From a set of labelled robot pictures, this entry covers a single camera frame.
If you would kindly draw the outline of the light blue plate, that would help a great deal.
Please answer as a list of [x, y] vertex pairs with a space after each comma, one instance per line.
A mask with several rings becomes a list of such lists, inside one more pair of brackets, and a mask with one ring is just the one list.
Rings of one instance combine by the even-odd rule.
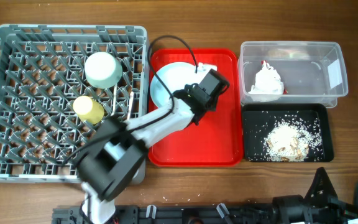
[[[195, 72], [196, 67], [186, 62], [174, 62], [163, 66], [157, 71], [157, 75], [167, 88], [174, 91], [184, 89], [186, 84], [200, 83], [207, 73]], [[150, 97], [154, 105], [158, 108], [166, 105], [170, 100], [170, 95], [155, 77], [150, 84]]]

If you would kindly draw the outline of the rice food waste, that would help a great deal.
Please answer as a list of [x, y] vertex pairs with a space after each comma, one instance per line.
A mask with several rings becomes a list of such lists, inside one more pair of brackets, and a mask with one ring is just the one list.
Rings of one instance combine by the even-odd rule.
[[244, 149], [252, 162], [317, 162], [324, 159], [317, 112], [246, 111]]

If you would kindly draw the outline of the white napkin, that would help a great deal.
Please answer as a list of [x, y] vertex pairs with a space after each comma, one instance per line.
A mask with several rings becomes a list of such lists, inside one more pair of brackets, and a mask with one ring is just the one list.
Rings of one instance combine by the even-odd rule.
[[261, 61], [262, 68], [255, 75], [255, 83], [251, 86], [250, 94], [284, 94], [284, 84], [276, 69], [266, 60]]

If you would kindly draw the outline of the white plastic spoon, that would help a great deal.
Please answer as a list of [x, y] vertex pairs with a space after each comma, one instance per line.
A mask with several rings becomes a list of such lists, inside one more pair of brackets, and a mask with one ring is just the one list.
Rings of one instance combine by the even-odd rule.
[[129, 95], [129, 102], [128, 102], [128, 110], [127, 110], [127, 119], [131, 118], [132, 107], [134, 102], [134, 92], [132, 91]]

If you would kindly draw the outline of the green bowl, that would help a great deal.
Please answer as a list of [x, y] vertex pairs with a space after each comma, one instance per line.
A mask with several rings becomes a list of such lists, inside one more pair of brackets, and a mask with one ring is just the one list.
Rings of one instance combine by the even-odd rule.
[[95, 88], [111, 88], [119, 82], [122, 74], [121, 63], [107, 52], [96, 52], [85, 60], [86, 80]]

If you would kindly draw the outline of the yellow plastic cup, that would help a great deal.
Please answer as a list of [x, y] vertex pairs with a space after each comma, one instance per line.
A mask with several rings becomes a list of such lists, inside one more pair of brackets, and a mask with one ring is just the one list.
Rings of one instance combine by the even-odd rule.
[[97, 124], [104, 116], [104, 108], [88, 96], [80, 96], [73, 102], [73, 110], [82, 121]]

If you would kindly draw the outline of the white plastic fork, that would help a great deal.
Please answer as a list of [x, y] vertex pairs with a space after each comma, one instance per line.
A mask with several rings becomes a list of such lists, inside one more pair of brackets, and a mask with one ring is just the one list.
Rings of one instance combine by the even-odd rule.
[[111, 116], [113, 116], [116, 112], [116, 100], [117, 100], [117, 85], [114, 85]]

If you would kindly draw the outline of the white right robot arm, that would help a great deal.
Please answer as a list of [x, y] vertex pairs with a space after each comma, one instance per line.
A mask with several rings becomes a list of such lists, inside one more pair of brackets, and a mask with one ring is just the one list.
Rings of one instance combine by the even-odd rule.
[[339, 200], [324, 167], [316, 170], [304, 197], [290, 195], [272, 200], [275, 220], [279, 223], [349, 223], [358, 219], [358, 183], [353, 203]]

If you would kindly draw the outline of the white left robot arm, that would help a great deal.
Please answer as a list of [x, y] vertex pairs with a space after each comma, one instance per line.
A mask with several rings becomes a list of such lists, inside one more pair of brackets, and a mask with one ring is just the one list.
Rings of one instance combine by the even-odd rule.
[[149, 148], [171, 133], [198, 124], [216, 109], [229, 85], [211, 69], [199, 83], [170, 93], [168, 103], [144, 116], [126, 121], [108, 118], [72, 162], [86, 192], [81, 212], [89, 222], [110, 221], [116, 212], [115, 198], [132, 182]]

